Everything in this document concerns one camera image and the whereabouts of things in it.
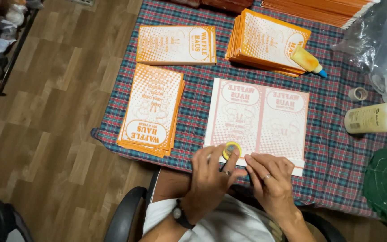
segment tape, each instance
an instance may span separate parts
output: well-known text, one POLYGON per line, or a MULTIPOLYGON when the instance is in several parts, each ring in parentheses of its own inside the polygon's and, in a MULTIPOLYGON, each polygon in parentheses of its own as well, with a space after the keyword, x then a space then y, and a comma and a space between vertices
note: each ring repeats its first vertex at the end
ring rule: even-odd
POLYGON ((362 88, 362 87, 353 88, 349 91, 349 98, 353 102, 364 101, 365 99, 367 99, 367 96, 368 96, 367 90, 365 90, 365 88, 362 88))
POLYGON ((231 156, 235 148, 237 148, 240 151, 240 155, 241 155, 241 147, 236 142, 228 142, 225 145, 226 145, 225 150, 223 150, 222 152, 222 156, 223 158, 225 158, 225 160, 229 159, 229 157, 231 156))

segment wristwatch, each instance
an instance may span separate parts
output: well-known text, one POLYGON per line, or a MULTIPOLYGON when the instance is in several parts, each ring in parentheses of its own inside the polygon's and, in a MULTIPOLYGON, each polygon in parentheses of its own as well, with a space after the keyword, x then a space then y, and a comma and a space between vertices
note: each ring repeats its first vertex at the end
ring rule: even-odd
POLYGON ((189 221, 187 221, 185 212, 180 207, 180 199, 177 199, 177 205, 172 210, 172 216, 177 223, 187 229, 193 229, 195 227, 195 225, 192 225, 189 223, 189 221))

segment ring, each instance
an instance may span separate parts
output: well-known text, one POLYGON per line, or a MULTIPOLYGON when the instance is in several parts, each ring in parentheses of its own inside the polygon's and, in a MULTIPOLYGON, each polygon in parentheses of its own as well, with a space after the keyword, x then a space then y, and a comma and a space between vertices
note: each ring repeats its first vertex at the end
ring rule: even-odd
POLYGON ((225 174, 227 174, 227 175, 231 175, 231 172, 230 171, 221 171, 221 172, 223 172, 223 173, 225 173, 225 174))

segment left hand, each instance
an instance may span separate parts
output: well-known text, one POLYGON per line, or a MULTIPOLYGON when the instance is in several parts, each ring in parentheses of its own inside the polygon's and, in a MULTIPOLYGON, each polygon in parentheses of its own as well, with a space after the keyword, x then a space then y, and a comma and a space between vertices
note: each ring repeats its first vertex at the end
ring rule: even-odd
POLYGON ((235 169, 240 156, 237 149, 232 152, 222 172, 219 172, 219 157, 224 149, 225 145, 209 146, 193 155, 191 189, 180 203, 190 224, 196 224, 213 211, 237 177, 248 174, 245 170, 235 169))

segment table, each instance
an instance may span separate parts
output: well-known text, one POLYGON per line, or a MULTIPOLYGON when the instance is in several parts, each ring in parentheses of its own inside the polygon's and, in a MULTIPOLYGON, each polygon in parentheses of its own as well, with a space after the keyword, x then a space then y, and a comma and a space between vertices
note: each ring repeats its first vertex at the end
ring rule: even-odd
MULTIPOLYGON (((291 78, 232 65, 224 60, 224 54, 234 23, 233 16, 164 1, 144 0, 104 119, 100 128, 93 129, 91 135, 121 156, 189 172, 189 159, 203 144, 214 77, 309 92, 306 165, 304 176, 292 179, 294 198, 306 205, 315 204, 346 213, 377 217, 361 194, 363 172, 373 152, 387 146, 387 134, 350 136, 344 129, 343 118, 351 108, 379 103, 380 95, 364 83, 364 78, 354 67, 343 62, 343 56, 331 53, 329 46, 342 38, 343 30, 270 11, 261 8, 260 4, 260 0, 255 0, 251 9, 312 31, 306 49, 319 59, 329 75, 328 79, 312 74, 291 78), (131 90, 139 25, 216 26, 216 66, 164 67, 184 73, 186 81, 178 113, 175 148, 170 157, 159 158, 124 149, 116 143, 131 90), (348 91, 357 86, 364 86, 368 90, 366 101, 354 103, 349 100, 348 91)), ((238 182, 249 184, 250 180, 244 177, 238 182)))

